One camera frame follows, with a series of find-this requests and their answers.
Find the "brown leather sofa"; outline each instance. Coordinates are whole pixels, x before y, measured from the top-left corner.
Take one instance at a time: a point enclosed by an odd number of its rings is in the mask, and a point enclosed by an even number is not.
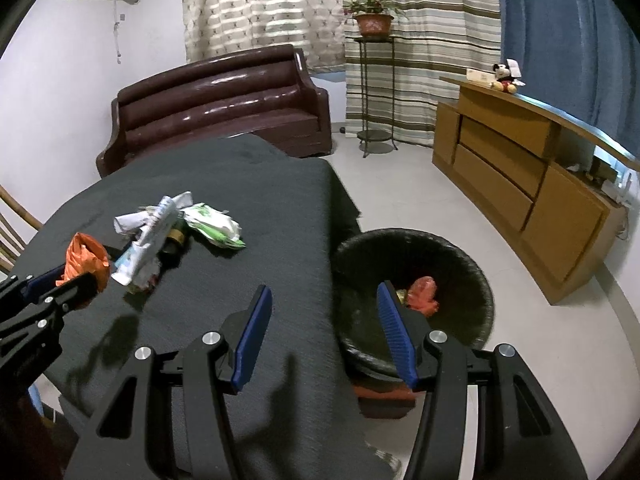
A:
[[[243,50],[143,79],[111,103],[113,131],[100,176],[134,158],[199,137],[252,133],[287,155],[331,150],[329,97],[290,44]]]

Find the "striped curtain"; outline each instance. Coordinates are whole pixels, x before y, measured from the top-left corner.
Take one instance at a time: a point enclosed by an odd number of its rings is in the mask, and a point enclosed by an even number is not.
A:
[[[343,70],[341,0],[182,0],[187,60],[291,43],[314,72]]]
[[[393,20],[396,42],[396,112],[394,136],[431,145],[436,105],[458,98],[458,87],[441,75],[465,74],[467,68],[491,71],[500,60],[498,0],[389,0],[406,16]],[[362,129],[360,54],[355,23],[344,27],[348,133]],[[367,45],[369,127],[391,128],[391,48]]]

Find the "drawer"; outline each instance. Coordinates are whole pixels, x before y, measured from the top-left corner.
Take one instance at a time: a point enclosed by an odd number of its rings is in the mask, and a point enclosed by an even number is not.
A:
[[[460,114],[451,105],[438,103],[436,111],[436,131],[433,137],[433,153],[447,164],[453,163],[453,156],[460,134]]]
[[[453,169],[489,201],[511,227],[516,231],[522,229],[532,202],[508,178],[461,144],[456,150]]]
[[[492,95],[461,88],[458,111],[540,158],[551,159],[558,145],[559,124]]]
[[[599,229],[605,206],[573,175],[549,166],[522,240],[563,282]]]
[[[508,176],[530,197],[538,192],[546,164],[515,142],[465,117],[460,143]]]

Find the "beige floor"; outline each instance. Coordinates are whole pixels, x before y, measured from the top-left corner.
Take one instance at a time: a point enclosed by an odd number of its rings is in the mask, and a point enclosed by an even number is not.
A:
[[[512,343],[562,417],[590,479],[618,452],[640,416],[638,372],[622,328],[595,280],[550,306],[526,268],[475,206],[431,163],[429,148],[399,144],[362,158],[336,136],[327,157],[362,212],[363,230],[406,227],[466,251],[489,279],[495,323],[486,348]],[[369,421],[366,439],[406,466],[420,408],[399,421]],[[472,478],[477,397],[470,388],[461,479]]]

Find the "potted plant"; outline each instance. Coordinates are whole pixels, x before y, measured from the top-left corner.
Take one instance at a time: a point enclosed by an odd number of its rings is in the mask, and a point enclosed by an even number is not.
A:
[[[386,38],[394,18],[391,13],[402,14],[398,4],[386,0],[347,0],[343,11],[347,19],[358,22],[363,38]]]

